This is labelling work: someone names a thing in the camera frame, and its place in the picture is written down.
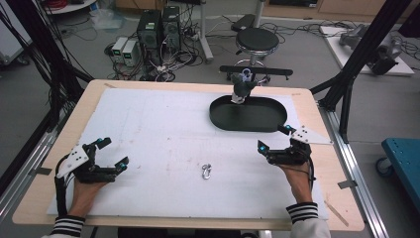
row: black oval tray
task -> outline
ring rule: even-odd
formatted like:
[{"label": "black oval tray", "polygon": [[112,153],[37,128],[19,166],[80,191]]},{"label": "black oval tray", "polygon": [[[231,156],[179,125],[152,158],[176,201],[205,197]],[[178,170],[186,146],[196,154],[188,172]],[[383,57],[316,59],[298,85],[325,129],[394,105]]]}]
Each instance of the black oval tray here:
[{"label": "black oval tray", "polygon": [[276,132],[284,125],[287,111],[284,106],[267,97],[247,97],[243,104],[231,101],[232,96],[222,96],[210,104],[210,120],[226,131]]}]

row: small metal object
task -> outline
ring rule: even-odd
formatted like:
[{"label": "small metal object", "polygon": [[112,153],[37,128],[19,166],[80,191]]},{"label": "small metal object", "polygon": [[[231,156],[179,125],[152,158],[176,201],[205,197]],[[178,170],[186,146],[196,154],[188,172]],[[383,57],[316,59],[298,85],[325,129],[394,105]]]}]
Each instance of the small metal object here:
[{"label": "small metal object", "polygon": [[203,178],[210,179],[211,165],[207,164],[202,167],[203,169]]}]

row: small white device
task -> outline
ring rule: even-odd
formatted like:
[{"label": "small white device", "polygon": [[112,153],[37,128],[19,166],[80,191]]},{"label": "small white device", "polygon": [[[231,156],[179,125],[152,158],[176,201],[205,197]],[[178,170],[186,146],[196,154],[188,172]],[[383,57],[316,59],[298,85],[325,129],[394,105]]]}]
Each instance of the small white device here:
[{"label": "small white device", "polygon": [[129,40],[123,49],[124,63],[126,66],[135,66],[140,60],[139,44],[136,40]]},{"label": "small white device", "polygon": [[124,63],[123,49],[128,40],[126,37],[120,37],[114,47],[112,47],[112,55],[115,62]]}]

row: gray floor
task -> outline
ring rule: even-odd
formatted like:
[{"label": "gray floor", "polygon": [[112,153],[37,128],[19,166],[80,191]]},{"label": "gray floor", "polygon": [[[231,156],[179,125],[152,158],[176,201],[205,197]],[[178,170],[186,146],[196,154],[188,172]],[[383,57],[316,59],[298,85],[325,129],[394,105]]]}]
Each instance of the gray floor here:
[{"label": "gray floor", "polygon": [[[87,17],[87,12],[79,11],[62,15],[57,22],[73,24]],[[291,28],[308,23],[279,19],[263,21]],[[226,19],[209,20],[207,29],[213,28],[220,22],[226,22]],[[125,20],[122,29],[98,30],[95,33],[90,22],[87,22],[77,26],[77,36],[70,36],[64,42],[95,78],[107,78],[113,70],[103,50],[108,44],[115,42],[118,36],[132,35],[136,27],[137,21]],[[229,29],[229,27],[229,24],[220,24],[217,29]],[[234,32],[218,31],[212,34],[227,36],[234,35]],[[288,81],[282,76],[273,76],[269,86],[311,88],[339,72],[340,68],[324,39],[303,32],[285,38],[286,42],[276,53],[266,58],[264,63],[271,67],[293,69],[294,75]],[[233,64],[245,56],[234,55],[237,51],[234,38],[209,38],[208,41],[214,54],[213,62],[176,71],[175,82],[230,83],[226,80],[225,73],[219,73],[218,67],[222,64]],[[413,41],[417,46],[420,45],[419,41]],[[408,65],[420,67],[418,60],[405,54],[401,57]],[[420,215],[398,177],[381,178],[374,169],[375,161],[384,156],[380,142],[385,138],[419,138],[419,76],[418,71],[410,77],[361,74],[354,85],[349,121],[350,144],[390,237],[419,237],[420,234],[418,226]],[[48,93],[49,88],[32,64],[21,66],[13,63],[0,69],[0,175],[4,173],[49,110]],[[320,99],[324,94],[325,92],[318,93],[315,98]],[[40,237],[51,229],[49,226],[13,224],[12,213],[13,209],[0,224],[0,237]],[[90,231],[91,228],[86,228],[84,237],[88,237]],[[287,232],[279,231],[273,234],[277,238],[288,235]],[[361,232],[332,232],[332,235],[370,237],[367,228]],[[116,229],[101,227],[97,237],[116,237]]]}]

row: round stool seat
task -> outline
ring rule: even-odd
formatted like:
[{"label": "round stool seat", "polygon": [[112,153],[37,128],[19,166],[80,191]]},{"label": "round stool seat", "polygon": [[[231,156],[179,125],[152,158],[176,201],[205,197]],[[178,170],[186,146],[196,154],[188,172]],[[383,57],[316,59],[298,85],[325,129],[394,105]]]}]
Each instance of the round stool seat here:
[{"label": "round stool seat", "polygon": [[278,37],[271,31],[261,28],[246,28],[238,33],[238,48],[247,54],[267,56],[278,48]]}]

